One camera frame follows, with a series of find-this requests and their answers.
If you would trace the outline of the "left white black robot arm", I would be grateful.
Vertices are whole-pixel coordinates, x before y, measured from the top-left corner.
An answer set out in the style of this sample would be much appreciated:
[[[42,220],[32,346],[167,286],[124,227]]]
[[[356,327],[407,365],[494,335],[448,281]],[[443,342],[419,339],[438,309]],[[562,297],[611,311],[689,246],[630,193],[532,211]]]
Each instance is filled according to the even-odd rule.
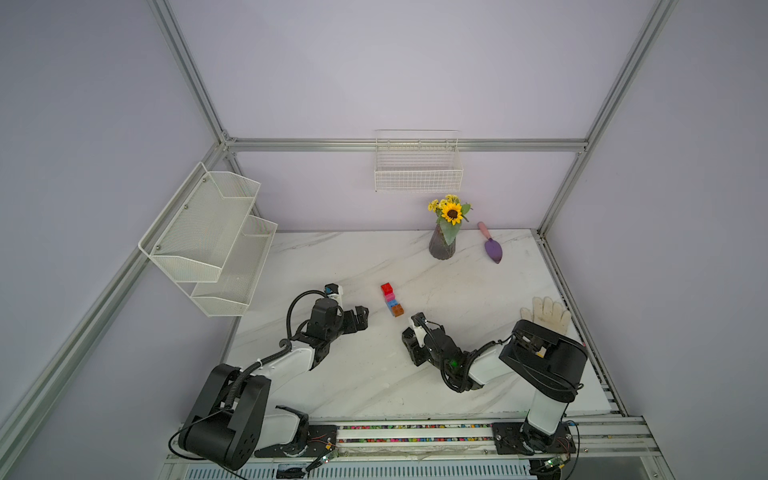
[[[276,404],[271,395],[319,366],[336,339],[368,325],[369,309],[344,309],[337,284],[300,293],[287,309],[279,350],[243,368],[215,366],[183,426],[169,438],[169,451],[188,461],[212,462],[233,475],[256,453],[306,454],[309,415]]]

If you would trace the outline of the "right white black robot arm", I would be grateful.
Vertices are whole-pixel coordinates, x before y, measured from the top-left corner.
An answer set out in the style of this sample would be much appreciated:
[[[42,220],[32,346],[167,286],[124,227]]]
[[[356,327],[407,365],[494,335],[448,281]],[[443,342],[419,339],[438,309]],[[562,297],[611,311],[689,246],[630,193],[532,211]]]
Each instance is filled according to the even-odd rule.
[[[584,345],[527,319],[517,321],[505,340],[493,340],[465,351],[441,324],[422,312],[413,315],[401,340],[415,366],[434,366],[444,385],[455,393],[479,390],[515,373],[535,388],[522,430],[553,437],[563,425],[567,407],[582,388],[588,354]]]

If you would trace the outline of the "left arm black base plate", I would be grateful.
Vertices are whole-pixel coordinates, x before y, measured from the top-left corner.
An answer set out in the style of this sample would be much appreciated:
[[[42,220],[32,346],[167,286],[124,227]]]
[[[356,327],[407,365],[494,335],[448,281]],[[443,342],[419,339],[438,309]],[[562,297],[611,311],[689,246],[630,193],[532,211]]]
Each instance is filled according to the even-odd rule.
[[[337,425],[310,424],[298,437],[285,445],[257,449],[254,458],[315,458],[328,453],[337,443]]]

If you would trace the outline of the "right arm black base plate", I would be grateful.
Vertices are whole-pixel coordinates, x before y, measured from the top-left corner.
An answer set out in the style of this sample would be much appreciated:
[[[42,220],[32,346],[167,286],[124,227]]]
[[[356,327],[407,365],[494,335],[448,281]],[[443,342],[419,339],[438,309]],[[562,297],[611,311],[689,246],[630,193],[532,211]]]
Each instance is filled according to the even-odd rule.
[[[569,427],[560,422],[553,434],[542,433],[522,422],[495,422],[492,438],[499,455],[575,454],[576,445]]]

